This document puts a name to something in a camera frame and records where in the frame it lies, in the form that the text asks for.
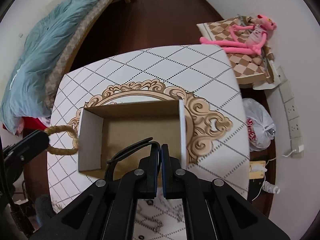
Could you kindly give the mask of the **yellow tissue box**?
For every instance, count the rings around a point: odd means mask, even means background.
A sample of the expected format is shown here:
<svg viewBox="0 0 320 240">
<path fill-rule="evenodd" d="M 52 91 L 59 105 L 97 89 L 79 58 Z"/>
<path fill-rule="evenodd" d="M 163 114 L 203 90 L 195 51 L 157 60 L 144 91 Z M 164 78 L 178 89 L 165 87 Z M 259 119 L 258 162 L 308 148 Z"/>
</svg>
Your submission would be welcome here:
<svg viewBox="0 0 320 240">
<path fill-rule="evenodd" d="M 250 161 L 249 162 L 249 179 L 262 179 L 267 171 L 266 161 Z"/>
</svg>

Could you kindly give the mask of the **white wall power strip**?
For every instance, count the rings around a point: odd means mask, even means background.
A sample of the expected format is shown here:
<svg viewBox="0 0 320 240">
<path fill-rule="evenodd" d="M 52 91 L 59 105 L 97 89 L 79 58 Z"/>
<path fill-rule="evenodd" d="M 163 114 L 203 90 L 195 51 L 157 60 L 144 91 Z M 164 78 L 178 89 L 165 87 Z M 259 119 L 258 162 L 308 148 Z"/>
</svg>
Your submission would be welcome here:
<svg viewBox="0 0 320 240">
<path fill-rule="evenodd" d="M 295 103 L 295 96 L 291 89 L 290 82 L 286 77 L 284 70 L 281 66 L 277 68 L 277 77 L 279 78 L 279 81 L 280 81 L 280 84 L 278 85 L 278 89 L 280 92 L 281 101 L 283 103 L 284 111 L 286 115 L 287 127 L 289 130 L 289 137 L 290 137 L 289 152 L 291 152 L 293 147 L 296 147 L 298 145 L 304 145 L 302 131 L 299 123 L 299 114 L 298 114 L 298 109 Z M 302 153 L 294 154 L 290 158 L 300 159 L 303 157 L 304 157 L 304 151 Z"/>
</svg>

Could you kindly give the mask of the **black wrist watch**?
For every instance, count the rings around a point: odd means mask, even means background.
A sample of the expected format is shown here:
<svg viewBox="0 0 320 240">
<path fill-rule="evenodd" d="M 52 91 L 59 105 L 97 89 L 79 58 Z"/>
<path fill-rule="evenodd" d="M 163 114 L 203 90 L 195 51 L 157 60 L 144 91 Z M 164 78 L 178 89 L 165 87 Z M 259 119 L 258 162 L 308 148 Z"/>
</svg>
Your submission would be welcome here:
<svg viewBox="0 0 320 240">
<path fill-rule="evenodd" d="M 110 160 L 108 160 L 106 162 L 107 167 L 106 167 L 106 171 L 105 171 L 105 175 L 104 175 L 104 180 L 105 181 L 113 181 L 113 174 L 114 174 L 114 170 L 116 168 L 116 165 L 118 162 L 126 159 L 127 157 L 129 157 L 130 155 L 134 154 L 135 152 L 137 152 L 138 150 L 141 150 L 142 148 L 146 147 L 146 146 L 155 146 L 155 150 L 156 150 L 156 156 L 158 157 L 157 160 L 157 175 L 159 175 L 160 172 L 160 168 L 161 168 L 161 147 L 160 144 L 156 141 L 153 141 L 153 137 L 149 137 L 146 139 L 143 139 L 141 141 L 138 141 L 130 146 L 127 146 L 126 148 L 122 149 L 121 151 L 119 151 L 118 153 L 116 153 Z"/>
</svg>

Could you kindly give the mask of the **red bed sheet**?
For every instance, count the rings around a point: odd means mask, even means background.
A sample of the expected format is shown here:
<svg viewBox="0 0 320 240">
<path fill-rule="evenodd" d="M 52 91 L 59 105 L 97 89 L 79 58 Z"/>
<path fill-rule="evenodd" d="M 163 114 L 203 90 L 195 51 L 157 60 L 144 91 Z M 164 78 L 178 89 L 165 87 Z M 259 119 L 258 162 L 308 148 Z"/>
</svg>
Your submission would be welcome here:
<svg viewBox="0 0 320 240">
<path fill-rule="evenodd" d="M 32 130 L 32 131 L 39 129 L 44 131 L 48 126 L 50 126 L 49 122 L 50 122 L 50 119 L 47 119 L 47 118 L 42 119 L 42 118 L 32 118 L 32 117 L 24 116 L 20 120 L 20 124 L 17 129 L 17 132 L 12 133 L 7 129 L 5 124 L 3 124 L 3 122 L 1 121 L 1 135 L 12 135 L 15 137 L 19 137 L 20 135 L 22 135 L 25 129 Z"/>
</svg>

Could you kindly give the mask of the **pink panther plush toy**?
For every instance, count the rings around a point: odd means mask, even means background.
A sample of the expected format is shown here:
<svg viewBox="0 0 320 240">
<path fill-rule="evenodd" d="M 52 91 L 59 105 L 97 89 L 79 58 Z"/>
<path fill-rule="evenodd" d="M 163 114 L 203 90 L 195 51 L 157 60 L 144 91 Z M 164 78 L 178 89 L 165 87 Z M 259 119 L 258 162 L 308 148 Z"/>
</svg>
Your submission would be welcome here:
<svg viewBox="0 0 320 240">
<path fill-rule="evenodd" d="M 276 30 L 277 24 L 265 15 L 247 17 L 247 24 L 241 17 L 213 22 L 208 25 L 214 39 L 201 37 L 201 44 L 220 46 L 229 54 L 261 55 L 268 37 Z"/>
</svg>

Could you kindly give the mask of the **patterned white tablecloth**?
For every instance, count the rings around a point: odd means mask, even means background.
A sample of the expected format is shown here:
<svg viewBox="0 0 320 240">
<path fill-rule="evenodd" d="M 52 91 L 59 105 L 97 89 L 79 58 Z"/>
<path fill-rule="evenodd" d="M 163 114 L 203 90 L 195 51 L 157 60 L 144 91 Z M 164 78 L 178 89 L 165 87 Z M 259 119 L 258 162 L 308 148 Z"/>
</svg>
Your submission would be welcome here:
<svg viewBox="0 0 320 240">
<path fill-rule="evenodd" d="M 66 74 L 48 157 L 58 213 L 38 239 L 247 239 L 249 149 L 231 63 L 215 45 L 149 48 Z"/>
</svg>

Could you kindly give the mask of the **light blue duvet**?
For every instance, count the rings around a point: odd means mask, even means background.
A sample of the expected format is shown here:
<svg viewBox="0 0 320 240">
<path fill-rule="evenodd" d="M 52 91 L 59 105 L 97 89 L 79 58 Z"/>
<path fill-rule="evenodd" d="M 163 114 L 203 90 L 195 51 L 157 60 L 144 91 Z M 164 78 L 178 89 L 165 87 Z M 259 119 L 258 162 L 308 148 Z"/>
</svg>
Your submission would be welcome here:
<svg viewBox="0 0 320 240">
<path fill-rule="evenodd" d="M 78 24 L 99 0 L 62 0 L 35 24 L 9 77 L 1 101 L 1 121 L 15 133 L 24 116 L 49 118 L 46 79 Z"/>
</svg>

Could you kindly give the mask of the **white plastic bag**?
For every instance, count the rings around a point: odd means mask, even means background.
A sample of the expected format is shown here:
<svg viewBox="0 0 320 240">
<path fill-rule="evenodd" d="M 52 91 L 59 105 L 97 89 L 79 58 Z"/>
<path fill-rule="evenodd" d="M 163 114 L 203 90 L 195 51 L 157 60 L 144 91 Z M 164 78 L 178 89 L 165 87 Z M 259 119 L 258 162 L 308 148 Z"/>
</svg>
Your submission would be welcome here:
<svg viewBox="0 0 320 240">
<path fill-rule="evenodd" d="M 271 144 L 276 133 L 276 126 L 263 105 L 251 98 L 244 98 L 243 106 L 251 152 L 263 151 Z"/>
</svg>

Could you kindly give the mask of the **white plastic bottle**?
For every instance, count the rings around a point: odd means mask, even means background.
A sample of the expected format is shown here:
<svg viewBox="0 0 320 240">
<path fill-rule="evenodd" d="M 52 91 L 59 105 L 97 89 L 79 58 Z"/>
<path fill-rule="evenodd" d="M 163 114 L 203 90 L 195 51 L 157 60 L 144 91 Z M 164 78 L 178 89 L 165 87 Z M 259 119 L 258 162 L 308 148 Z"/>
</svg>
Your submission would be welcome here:
<svg viewBox="0 0 320 240">
<path fill-rule="evenodd" d="M 271 193 L 271 194 L 279 194 L 280 188 L 277 185 L 273 185 L 269 183 L 268 181 L 265 181 L 263 184 L 263 190 L 265 192 Z"/>
</svg>

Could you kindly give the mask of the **brown checkered cushion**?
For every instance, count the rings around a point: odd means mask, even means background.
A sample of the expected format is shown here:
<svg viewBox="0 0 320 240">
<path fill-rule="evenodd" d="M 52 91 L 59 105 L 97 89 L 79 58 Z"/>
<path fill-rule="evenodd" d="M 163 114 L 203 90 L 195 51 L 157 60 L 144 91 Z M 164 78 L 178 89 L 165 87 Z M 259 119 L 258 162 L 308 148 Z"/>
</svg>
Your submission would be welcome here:
<svg viewBox="0 0 320 240">
<path fill-rule="evenodd" d="M 233 41 L 229 32 L 230 26 L 237 24 L 241 26 L 253 25 L 251 16 L 237 16 L 217 22 L 200 23 L 197 25 L 202 36 L 210 41 Z M 240 85 L 249 84 L 271 84 L 274 82 L 271 63 L 274 60 L 269 46 L 261 49 L 261 55 L 245 55 L 227 53 L 235 77 Z"/>
</svg>

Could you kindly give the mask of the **white cardboard box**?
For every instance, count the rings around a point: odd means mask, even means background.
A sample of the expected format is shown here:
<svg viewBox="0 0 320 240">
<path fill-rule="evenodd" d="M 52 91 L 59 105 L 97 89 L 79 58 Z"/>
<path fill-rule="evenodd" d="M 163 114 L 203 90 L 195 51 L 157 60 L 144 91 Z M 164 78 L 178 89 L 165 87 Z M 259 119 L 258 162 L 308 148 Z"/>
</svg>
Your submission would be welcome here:
<svg viewBox="0 0 320 240">
<path fill-rule="evenodd" d="M 117 152 L 153 137 L 168 144 L 171 156 L 187 165 L 182 100 L 144 101 L 84 108 L 78 127 L 78 170 L 98 177 Z"/>
</svg>

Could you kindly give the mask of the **bed with patterned mattress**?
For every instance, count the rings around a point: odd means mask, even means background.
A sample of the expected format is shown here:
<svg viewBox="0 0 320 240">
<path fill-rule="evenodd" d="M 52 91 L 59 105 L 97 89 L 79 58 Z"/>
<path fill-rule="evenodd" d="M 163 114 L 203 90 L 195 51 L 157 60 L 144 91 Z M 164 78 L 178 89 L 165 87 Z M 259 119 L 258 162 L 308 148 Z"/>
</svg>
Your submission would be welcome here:
<svg viewBox="0 0 320 240">
<path fill-rule="evenodd" d="M 71 39 L 62 51 L 55 67 L 46 79 L 46 98 L 44 103 L 49 109 L 53 108 L 54 100 L 62 77 L 70 71 L 75 56 L 77 55 L 85 37 L 102 12 L 114 1 L 115 0 L 97 1 L 97 3 L 89 9 L 84 19 L 78 24 L 75 33 L 71 36 Z"/>
</svg>

